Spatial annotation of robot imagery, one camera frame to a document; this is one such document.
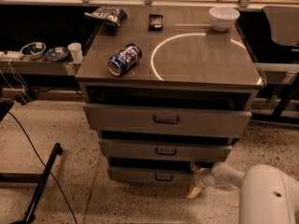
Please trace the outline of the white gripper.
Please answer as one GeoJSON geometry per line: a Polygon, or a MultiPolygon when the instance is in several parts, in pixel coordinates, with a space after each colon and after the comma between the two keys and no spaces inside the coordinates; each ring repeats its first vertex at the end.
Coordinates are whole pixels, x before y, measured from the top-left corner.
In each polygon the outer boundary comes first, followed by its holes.
{"type": "Polygon", "coordinates": [[[198,196],[202,188],[212,187],[215,184],[215,179],[208,168],[201,168],[198,163],[191,162],[190,169],[193,172],[193,184],[190,185],[187,199],[194,199],[198,196]]]}

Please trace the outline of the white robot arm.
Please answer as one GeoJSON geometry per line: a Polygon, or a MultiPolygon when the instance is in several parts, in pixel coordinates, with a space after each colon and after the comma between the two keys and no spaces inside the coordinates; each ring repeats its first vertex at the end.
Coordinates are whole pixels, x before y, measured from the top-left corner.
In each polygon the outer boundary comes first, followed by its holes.
{"type": "Polygon", "coordinates": [[[299,213],[299,182],[273,166],[258,164],[245,173],[225,162],[211,168],[190,163],[189,199],[202,189],[231,191],[239,188],[239,224],[296,224],[299,213]]]}

